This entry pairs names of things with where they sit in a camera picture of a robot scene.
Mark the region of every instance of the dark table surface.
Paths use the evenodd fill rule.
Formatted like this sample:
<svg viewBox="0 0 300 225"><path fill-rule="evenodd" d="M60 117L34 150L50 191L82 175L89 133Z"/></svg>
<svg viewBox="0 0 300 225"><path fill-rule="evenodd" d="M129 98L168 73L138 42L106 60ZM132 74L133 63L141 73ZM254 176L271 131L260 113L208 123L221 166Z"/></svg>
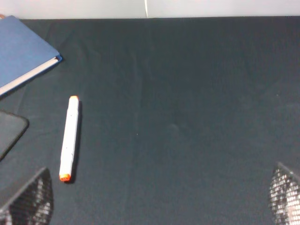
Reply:
<svg viewBox="0 0 300 225"><path fill-rule="evenodd" d="M299 17L24 22L64 60L0 100L30 121L0 189L48 167L53 225L273 224L273 167L300 156ZM71 95L81 133L64 184Z"/></svg>

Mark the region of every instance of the black tablet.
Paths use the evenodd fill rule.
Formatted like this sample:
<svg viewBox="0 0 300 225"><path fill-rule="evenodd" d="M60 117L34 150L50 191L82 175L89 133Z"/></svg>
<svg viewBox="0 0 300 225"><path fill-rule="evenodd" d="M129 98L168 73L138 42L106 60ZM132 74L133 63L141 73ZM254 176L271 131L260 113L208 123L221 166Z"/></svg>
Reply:
<svg viewBox="0 0 300 225"><path fill-rule="evenodd" d="M0 110L0 161L26 131L27 119Z"/></svg>

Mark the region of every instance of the marker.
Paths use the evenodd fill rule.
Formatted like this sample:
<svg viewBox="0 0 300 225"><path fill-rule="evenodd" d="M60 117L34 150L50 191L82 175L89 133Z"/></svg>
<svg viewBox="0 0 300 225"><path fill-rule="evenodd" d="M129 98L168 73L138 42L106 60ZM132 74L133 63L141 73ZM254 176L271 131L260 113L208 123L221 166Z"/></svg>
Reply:
<svg viewBox="0 0 300 225"><path fill-rule="evenodd" d="M60 180L70 181L72 164L74 160L77 123L78 123L79 99L77 96L71 96L67 109L67 118L65 124L64 139L62 142L60 156Z"/></svg>

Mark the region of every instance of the black mesh object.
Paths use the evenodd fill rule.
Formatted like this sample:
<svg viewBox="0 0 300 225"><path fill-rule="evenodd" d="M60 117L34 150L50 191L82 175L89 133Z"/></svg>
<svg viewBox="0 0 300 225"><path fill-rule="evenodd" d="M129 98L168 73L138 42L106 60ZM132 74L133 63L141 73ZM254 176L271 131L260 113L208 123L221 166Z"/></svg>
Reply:
<svg viewBox="0 0 300 225"><path fill-rule="evenodd" d="M282 163L274 169L270 208L277 225L300 225L300 178Z"/></svg>
<svg viewBox="0 0 300 225"><path fill-rule="evenodd" d="M46 225L52 212L52 182L47 168L0 192L0 225Z"/></svg>

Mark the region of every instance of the blue book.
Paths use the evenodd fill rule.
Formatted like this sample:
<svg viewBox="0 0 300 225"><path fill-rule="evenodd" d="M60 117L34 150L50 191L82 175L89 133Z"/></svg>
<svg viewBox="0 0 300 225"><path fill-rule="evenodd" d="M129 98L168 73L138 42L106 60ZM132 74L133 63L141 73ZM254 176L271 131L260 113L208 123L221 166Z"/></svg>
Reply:
<svg viewBox="0 0 300 225"><path fill-rule="evenodd" d="M17 18L0 19L0 96L60 61L59 52Z"/></svg>

